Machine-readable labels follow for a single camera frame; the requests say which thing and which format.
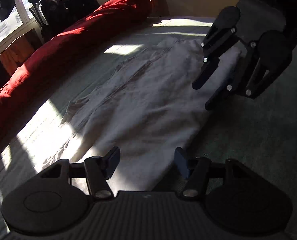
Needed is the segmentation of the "white printed t-shirt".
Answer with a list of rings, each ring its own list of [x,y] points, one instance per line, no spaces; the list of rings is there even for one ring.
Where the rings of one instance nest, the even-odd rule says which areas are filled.
[[[203,64],[201,39],[166,37],[121,62],[103,84],[68,104],[61,122],[68,139],[46,160],[72,163],[120,148],[109,185],[113,192],[151,190],[168,171],[174,150],[186,145],[207,119],[205,103],[236,65],[231,47],[199,90],[192,88]]]

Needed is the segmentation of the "dark hanging jacket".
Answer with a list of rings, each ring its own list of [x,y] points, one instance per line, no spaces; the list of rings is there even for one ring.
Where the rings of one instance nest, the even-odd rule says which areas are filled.
[[[99,6],[97,0],[42,0],[41,11],[47,21],[41,29],[44,42],[64,32]]]

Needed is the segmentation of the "orange hanging garment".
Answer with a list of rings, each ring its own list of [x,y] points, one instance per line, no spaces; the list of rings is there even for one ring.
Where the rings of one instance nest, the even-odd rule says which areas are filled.
[[[0,54],[0,61],[7,73],[12,76],[17,68],[31,57],[34,51],[31,43],[24,36],[21,36],[14,40],[14,42]]]

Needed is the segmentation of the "red duvet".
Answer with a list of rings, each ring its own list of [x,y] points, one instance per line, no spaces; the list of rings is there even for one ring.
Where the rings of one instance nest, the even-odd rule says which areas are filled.
[[[26,108],[79,56],[147,18],[150,0],[109,0],[38,48],[0,89],[0,144]]]

